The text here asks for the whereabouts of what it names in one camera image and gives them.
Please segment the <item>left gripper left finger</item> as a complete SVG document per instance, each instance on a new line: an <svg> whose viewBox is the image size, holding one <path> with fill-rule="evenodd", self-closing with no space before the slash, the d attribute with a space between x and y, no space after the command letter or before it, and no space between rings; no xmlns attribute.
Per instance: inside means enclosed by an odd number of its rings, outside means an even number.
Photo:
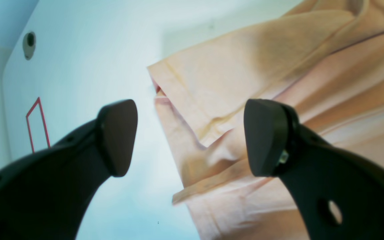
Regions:
<svg viewBox="0 0 384 240"><path fill-rule="evenodd" d="M0 170L0 240L74 240L98 188L128 172L134 100L104 106L49 149Z"/></svg>

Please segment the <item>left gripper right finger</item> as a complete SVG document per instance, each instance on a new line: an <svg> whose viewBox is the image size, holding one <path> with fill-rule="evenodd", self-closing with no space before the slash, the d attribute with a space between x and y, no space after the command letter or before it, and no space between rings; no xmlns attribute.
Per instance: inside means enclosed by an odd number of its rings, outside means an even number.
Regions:
<svg viewBox="0 0 384 240"><path fill-rule="evenodd" d="M244 133L252 174L283 182L310 239L384 240L384 168L332 146L276 101L247 100Z"/></svg>

